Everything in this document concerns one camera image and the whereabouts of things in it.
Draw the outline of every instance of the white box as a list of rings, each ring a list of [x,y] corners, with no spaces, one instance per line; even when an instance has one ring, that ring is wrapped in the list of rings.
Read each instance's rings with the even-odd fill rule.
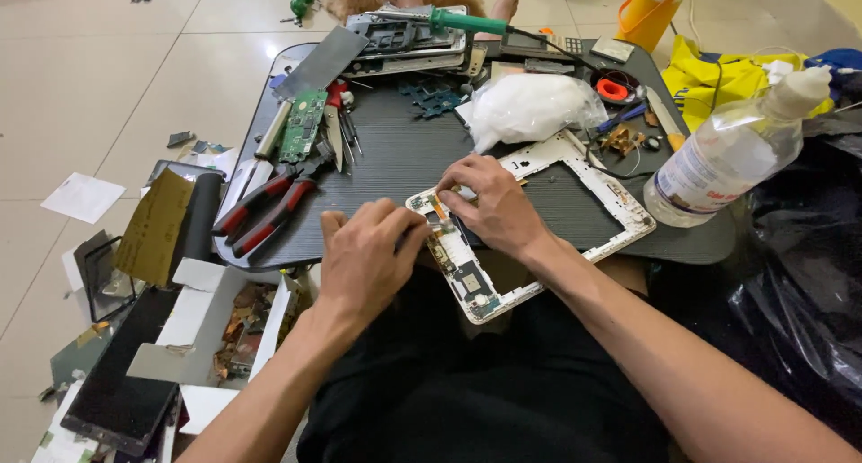
[[[230,321],[233,299],[246,282],[277,284],[257,357],[249,380],[275,354],[278,329],[295,295],[287,290],[278,271],[248,273],[230,266],[214,265],[197,259],[183,259],[173,281],[183,284],[171,316],[156,343],[141,344],[126,375],[176,382],[183,394],[190,421],[180,433],[199,435],[239,393],[219,387],[222,381],[213,368],[213,355],[224,348],[221,336]],[[233,388],[247,384],[231,381]]]

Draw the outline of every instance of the bottle cap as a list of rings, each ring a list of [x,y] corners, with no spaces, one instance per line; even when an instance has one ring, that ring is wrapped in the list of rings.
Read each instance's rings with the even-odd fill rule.
[[[766,95],[770,111],[787,119],[807,118],[811,110],[829,98],[829,67],[791,72]]]

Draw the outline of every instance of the red and black pliers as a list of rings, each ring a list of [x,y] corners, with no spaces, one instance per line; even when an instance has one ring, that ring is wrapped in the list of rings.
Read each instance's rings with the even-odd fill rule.
[[[322,170],[321,167],[325,163],[330,163],[331,160],[328,155],[303,163],[277,167],[278,175],[244,196],[227,214],[221,217],[219,222],[213,226],[213,236],[227,236],[227,244],[233,245],[233,256],[242,258],[290,217],[303,195],[314,190],[317,186],[316,178]],[[283,197],[275,208],[243,237],[234,241],[233,239],[249,215],[262,209],[264,205],[279,195],[283,195]]]

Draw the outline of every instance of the green circuit board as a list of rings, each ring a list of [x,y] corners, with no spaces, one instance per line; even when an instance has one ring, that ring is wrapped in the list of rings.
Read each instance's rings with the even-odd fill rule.
[[[326,97],[326,91],[304,91],[296,95],[278,151],[281,163],[296,163],[307,158],[317,138]]]

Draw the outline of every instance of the orange bottle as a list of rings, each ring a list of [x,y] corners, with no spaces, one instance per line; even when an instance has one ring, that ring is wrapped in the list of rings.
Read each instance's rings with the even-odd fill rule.
[[[626,0],[617,16],[620,28],[615,39],[638,44],[652,52],[682,2],[683,0]]]

